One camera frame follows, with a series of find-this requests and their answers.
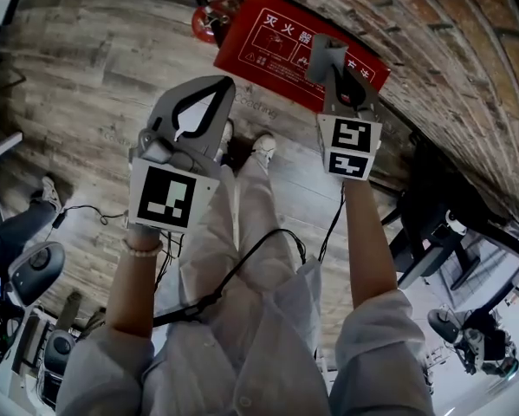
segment white sneaker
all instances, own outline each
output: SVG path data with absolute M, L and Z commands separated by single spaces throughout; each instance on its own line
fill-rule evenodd
M 228 152 L 228 144 L 232 140 L 234 135 L 234 124 L 232 120 L 227 120 L 224 124 L 223 137 L 221 137 L 221 143 L 218 146 L 217 154 L 215 155 L 215 161 L 221 162 L 223 156 Z
M 50 202 L 54 207 L 55 211 L 59 212 L 62 210 L 62 203 L 59 199 L 59 194 L 57 194 L 57 190 L 55 189 L 55 182 L 48 176 L 45 176 L 42 179 L 43 184 L 43 201 Z
M 260 136 L 253 144 L 251 155 L 267 169 L 269 162 L 276 151 L 276 140 L 272 134 L 266 133 Z

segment shirt sleeve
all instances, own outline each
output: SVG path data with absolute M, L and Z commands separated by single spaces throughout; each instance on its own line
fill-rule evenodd
M 96 329 L 76 344 L 68 359 L 56 414 L 139 414 L 140 378 L 152 358 L 148 339 L 107 327 Z
M 416 359 L 425 337 L 411 313 L 405 295 L 394 290 L 362 303 L 346 318 L 336 342 L 332 414 L 434 414 Z

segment white button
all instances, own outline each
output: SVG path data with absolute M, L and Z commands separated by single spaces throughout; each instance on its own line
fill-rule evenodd
M 245 396 L 242 396 L 240 398 L 240 405 L 243 406 L 244 408 L 247 408 L 248 406 L 251 406 L 251 399 L 247 398 Z

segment brick wall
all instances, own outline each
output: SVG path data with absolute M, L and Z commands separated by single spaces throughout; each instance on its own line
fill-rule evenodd
M 519 0 L 296 0 L 379 51 L 381 95 L 519 207 Z

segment white shirt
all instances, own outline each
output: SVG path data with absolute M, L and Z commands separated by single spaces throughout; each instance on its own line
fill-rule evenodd
M 146 339 L 96 330 L 71 354 L 57 414 L 433 414 L 414 356 L 424 336 L 400 291 L 361 304 L 345 320 L 328 397 L 312 355 L 320 273 L 311 260 L 264 296 L 239 283 L 204 323 L 170 325 L 154 358 Z

